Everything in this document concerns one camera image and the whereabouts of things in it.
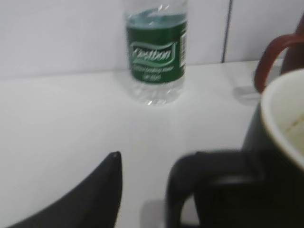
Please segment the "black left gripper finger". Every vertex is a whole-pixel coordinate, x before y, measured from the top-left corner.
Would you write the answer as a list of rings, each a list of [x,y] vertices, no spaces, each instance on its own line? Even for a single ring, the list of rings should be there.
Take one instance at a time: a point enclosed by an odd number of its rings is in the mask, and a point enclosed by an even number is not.
[[[123,193],[120,151],[109,153],[64,196],[38,212],[19,219],[11,228],[114,228]]]

